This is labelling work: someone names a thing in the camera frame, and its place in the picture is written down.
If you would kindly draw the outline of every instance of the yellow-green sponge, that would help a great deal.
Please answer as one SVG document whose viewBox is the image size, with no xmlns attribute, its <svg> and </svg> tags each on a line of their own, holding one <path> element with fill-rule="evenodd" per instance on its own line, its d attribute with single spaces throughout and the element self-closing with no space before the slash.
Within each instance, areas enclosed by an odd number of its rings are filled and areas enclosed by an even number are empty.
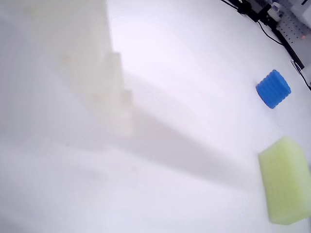
<svg viewBox="0 0 311 233">
<path fill-rule="evenodd" d="M 290 225 L 311 216 L 311 175 L 302 148 L 283 137 L 259 154 L 272 223 Z"/>
</svg>

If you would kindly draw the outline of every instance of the black metal frame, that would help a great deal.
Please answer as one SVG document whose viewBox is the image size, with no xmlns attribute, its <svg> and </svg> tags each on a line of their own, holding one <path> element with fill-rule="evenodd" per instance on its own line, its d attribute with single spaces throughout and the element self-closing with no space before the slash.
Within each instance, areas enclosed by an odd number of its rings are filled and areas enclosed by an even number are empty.
<svg viewBox="0 0 311 233">
<path fill-rule="evenodd" d="M 258 22 L 259 20 L 263 22 L 265 25 L 271 28 L 271 31 L 276 35 L 276 37 L 280 40 L 284 48 L 287 50 L 289 55 L 292 57 L 292 59 L 303 69 L 305 66 L 302 64 L 301 60 L 295 53 L 295 51 L 292 49 L 290 44 L 287 42 L 285 37 L 279 32 L 279 30 L 276 28 L 277 22 L 269 17 L 268 10 L 270 10 L 271 5 L 267 4 L 265 7 L 263 7 L 259 13 L 255 12 L 251 4 L 247 0 L 242 0 L 240 2 L 239 0 L 229 0 L 233 5 L 235 5 L 238 8 L 238 12 L 240 14 L 245 14 L 249 16 L 254 22 Z"/>
</svg>

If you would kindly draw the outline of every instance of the black cable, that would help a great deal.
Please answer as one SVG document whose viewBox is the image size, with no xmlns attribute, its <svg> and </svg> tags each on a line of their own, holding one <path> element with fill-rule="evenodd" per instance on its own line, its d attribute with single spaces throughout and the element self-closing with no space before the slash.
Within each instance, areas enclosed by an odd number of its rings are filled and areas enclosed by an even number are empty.
<svg viewBox="0 0 311 233">
<path fill-rule="evenodd" d="M 298 73 L 301 75 L 301 77 L 303 78 L 303 81 L 305 81 L 305 84 L 307 85 L 307 87 L 309 88 L 309 90 L 311 91 L 311 87 L 308 85 L 307 80 L 305 79 L 305 77 L 303 76 L 303 74 L 301 73 L 301 68 L 299 67 L 299 65 L 292 60 L 292 63 L 295 65 L 296 70 L 298 71 Z"/>
<path fill-rule="evenodd" d="M 220 1 L 224 2 L 225 4 L 231 6 L 231 7 L 234 8 L 234 9 L 238 10 L 238 8 L 237 8 L 236 6 L 231 5 L 229 2 L 227 2 L 227 1 L 225 1 L 225 0 L 220 0 Z"/>
<path fill-rule="evenodd" d="M 260 23 L 259 21 L 258 21 L 257 23 L 259 23 L 259 26 L 261 27 L 263 33 L 265 33 L 265 35 L 266 35 L 267 37 L 269 37 L 270 39 L 272 39 L 273 41 L 275 41 L 275 42 L 278 43 L 279 45 L 282 45 L 282 46 L 283 46 L 282 43 L 278 42 L 277 40 L 274 40 L 271 36 L 269 36 L 269 35 L 266 33 L 266 31 L 263 29 L 263 27 L 262 27 L 262 25 L 261 25 L 261 23 Z"/>
</svg>

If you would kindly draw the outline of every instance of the blue foam cylinder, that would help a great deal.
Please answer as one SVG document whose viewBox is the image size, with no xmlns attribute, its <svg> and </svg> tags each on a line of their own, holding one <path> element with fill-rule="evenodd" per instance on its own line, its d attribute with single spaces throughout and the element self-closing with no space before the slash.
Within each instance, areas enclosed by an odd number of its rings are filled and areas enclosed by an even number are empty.
<svg viewBox="0 0 311 233">
<path fill-rule="evenodd" d="M 275 108 L 292 92 L 285 79 L 276 70 L 257 84 L 256 90 L 269 108 Z"/>
</svg>

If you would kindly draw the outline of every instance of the white table surface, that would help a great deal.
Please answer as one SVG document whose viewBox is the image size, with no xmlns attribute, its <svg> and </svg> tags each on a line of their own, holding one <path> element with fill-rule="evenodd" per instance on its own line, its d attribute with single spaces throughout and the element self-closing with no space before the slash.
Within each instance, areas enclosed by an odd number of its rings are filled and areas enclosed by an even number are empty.
<svg viewBox="0 0 311 233">
<path fill-rule="evenodd" d="M 286 50 L 218 0 L 111 0 L 108 6 L 114 49 L 134 92 L 130 138 L 96 125 L 39 59 L 31 73 L 27 58 L 16 54 L 35 55 L 0 24 L 7 32 L 0 37 L 1 227 L 308 232 L 307 219 L 269 222 L 257 158 L 287 134 L 311 162 L 311 93 Z M 272 69 L 292 89 L 274 110 L 255 90 Z"/>
</svg>

